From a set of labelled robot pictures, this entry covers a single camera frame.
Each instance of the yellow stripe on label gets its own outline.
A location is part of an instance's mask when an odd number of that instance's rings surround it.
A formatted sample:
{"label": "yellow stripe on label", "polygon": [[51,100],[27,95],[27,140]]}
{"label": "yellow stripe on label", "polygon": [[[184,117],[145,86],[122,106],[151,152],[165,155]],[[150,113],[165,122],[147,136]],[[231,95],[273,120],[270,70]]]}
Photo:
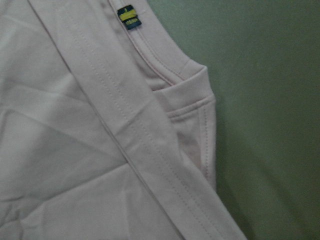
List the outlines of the yellow stripe on label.
{"label": "yellow stripe on label", "polygon": [[130,19],[130,18],[134,18],[137,16],[136,10],[132,9],[130,11],[126,11],[127,9],[125,9],[125,13],[122,13],[119,17],[121,19],[121,21]]}

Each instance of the fabric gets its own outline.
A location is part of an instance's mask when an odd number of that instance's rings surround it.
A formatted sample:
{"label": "fabric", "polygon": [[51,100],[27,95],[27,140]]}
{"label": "fabric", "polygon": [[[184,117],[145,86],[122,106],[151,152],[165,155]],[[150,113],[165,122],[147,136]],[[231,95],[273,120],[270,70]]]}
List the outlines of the fabric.
{"label": "fabric", "polygon": [[215,103],[145,0],[0,0],[0,239],[246,239]]}

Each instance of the green table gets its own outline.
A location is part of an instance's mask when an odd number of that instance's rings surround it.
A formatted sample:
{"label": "green table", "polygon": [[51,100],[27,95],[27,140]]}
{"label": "green table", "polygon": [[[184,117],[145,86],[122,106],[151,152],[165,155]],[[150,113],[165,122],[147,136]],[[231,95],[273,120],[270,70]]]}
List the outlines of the green table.
{"label": "green table", "polygon": [[217,193],[250,240],[320,239],[320,1],[149,0],[217,98]]}

